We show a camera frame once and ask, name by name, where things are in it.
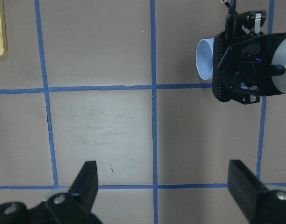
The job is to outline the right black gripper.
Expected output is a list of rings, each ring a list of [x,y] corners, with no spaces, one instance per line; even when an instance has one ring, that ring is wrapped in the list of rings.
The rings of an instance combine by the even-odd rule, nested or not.
[[[273,57],[285,40],[286,33],[250,33],[232,39],[219,33],[214,38],[213,95],[221,102],[244,105],[282,95],[272,79],[284,76],[286,61],[274,62]]]

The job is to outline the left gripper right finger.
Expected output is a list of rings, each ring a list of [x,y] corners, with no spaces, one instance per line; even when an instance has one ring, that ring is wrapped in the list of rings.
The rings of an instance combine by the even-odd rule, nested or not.
[[[230,160],[228,191],[250,224],[286,224],[286,191],[263,184],[241,160]]]

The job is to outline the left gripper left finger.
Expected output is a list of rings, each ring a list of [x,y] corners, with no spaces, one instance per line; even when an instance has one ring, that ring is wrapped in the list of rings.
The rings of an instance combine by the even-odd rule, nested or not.
[[[97,163],[86,161],[67,192],[27,209],[21,202],[0,204],[0,224],[100,224],[92,213],[98,193]]]

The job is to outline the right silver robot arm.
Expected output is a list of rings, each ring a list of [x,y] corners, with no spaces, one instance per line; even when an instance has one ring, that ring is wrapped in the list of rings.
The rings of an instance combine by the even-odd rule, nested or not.
[[[286,78],[286,33],[240,34],[214,38],[213,95],[221,102],[243,105],[260,102],[263,96],[284,94],[276,83]]]

